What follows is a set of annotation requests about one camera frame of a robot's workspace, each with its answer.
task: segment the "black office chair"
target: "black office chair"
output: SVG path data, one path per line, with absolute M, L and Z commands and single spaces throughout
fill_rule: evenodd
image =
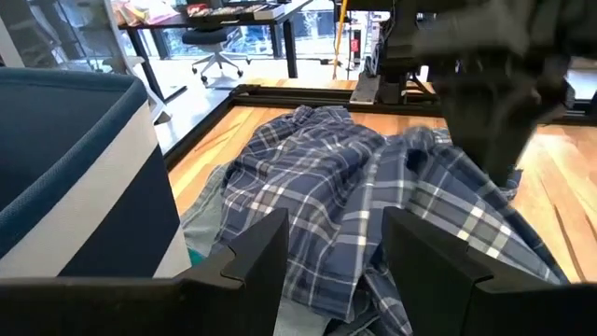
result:
M 215 28 L 213 30 L 199 30 L 194 29 L 187 31 L 183 34 L 182 40 L 183 43 L 186 45 L 196 46 L 200 49 L 203 49 L 208 52 L 212 52 L 213 55 L 207 56 L 201 60 L 196 61 L 191 65 L 191 69 L 193 74 L 197 74 L 197 68 L 195 65 L 200 63 L 206 63 L 203 70 L 201 70 L 201 81 L 203 83 L 207 82 L 207 77 L 204 75 L 205 71 L 209 69 L 212 65 L 217 63 L 222 68 L 222 63 L 230 64 L 234 66 L 237 70 L 237 74 L 239 77 L 243 76 L 243 70 L 241 70 L 238 65 L 232 62 L 229 57 L 244 57 L 247 64 L 251 61 L 249 60 L 248 56 L 241 53 L 236 52 L 226 52 L 224 51 L 223 44 L 224 42 L 228 41 L 229 36 L 229 29 L 228 28 Z

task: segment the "blue plaid shirt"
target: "blue plaid shirt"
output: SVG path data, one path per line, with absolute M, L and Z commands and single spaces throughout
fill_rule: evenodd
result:
M 411 128 L 384 137 L 343 107 L 302 106 L 256 130 L 223 188 L 214 250 L 287 208 L 284 295 L 320 315 L 350 322 L 374 308 L 389 333 L 412 333 L 382 253 L 386 206 L 408 209 L 527 273 L 566 282 L 503 190 L 446 133 Z

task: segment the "desk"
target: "desk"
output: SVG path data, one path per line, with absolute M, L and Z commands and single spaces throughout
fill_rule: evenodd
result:
M 355 81 L 311 83 L 308 79 L 256 79 L 252 84 L 353 89 Z M 233 160 L 255 128 L 287 109 L 234 107 L 169 173 L 178 212 L 197 199 L 218 164 Z M 353 113 L 379 133 L 409 126 L 445 127 L 443 119 Z M 519 194 L 512 205 L 535 228 L 573 282 L 597 281 L 597 128 L 544 126 L 522 155 Z
M 143 71 L 146 74 L 147 82 L 149 87 L 164 101 L 172 100 L 175 96 L 180 94 L 186 87 L 177 90 L 170 97 L 164 97 L 161 91 L 156 75 L 151 68 L 147 51 L 143 47 L 141 36 L 139 35 L 140 30 L 143 29 L 167 29 L 167 28 L 214 28 L 217 26 L 221 27 L 234 27 L 234 26 L 249 26 L 249 25 L 267 25 L 270 26 L 271 32 L 275 35 L 275 27 L 278 24 L 283 25 L 284 41 L 285 41 L 285 52 L 286 52 L 286 64 L 288 67 L 288 76 L 290 78 L 298 77 L 297 73 L 297 51 L 295 46 L 295 33 L 292 26 L 292 18 L 305 6 L 309 5 L 312 0 L 294 0 L 291 3 L 285 4 L 285 12 L 281 13 L 277 18 L 271 20 L 254 20 L 254 21 L 223 21 L 214 26 L 212 23 L 201 23 L 189 20 L 187 17 L 182 15 L 174 16 L 168 20 L 160 21 L 154 24 L 139 24 L 135 26 L 120 25 L 119 30 L 125 30 L 131 38 L 132 46 L 138 56 L 143 57 Z M 274 56 L 279 54 L 279 46 L 273 46 Z

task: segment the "wooden surface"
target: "wooden surface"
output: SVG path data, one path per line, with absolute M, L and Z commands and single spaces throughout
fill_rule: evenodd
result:
M 254 84 L 352 89 L 354 81 L 256 79 Z M 254 129 L 289 112 L 235 107 L 170 172 L 178 212 L 199 196 L 214 166 L 233 160 Z M 383 134 L 415 125 L 445 127 L 443 119 L 353 113 L 354 120 Z M 524 170 L 513 206 L 543 238 L 573 282 L 597 281 L 597 128 L 544 126 L 519 164 Z

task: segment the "yellow pole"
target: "yellow pole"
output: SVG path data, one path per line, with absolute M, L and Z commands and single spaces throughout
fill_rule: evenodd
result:
M 344 30 L 344 17 L 346 17 L 346 8 L 348 5 L 348 0 L 342 0 L 342 9 L 340 11 L 340 29 L 338 36 L 336 36 L 336 55 L 334 56 L 334 75 L 332 75 L 332 79 L 336 79 L 336 68 L 338 67 L 338 54 L 340 53 L 340 41 L 342 40 L 342 31 Z

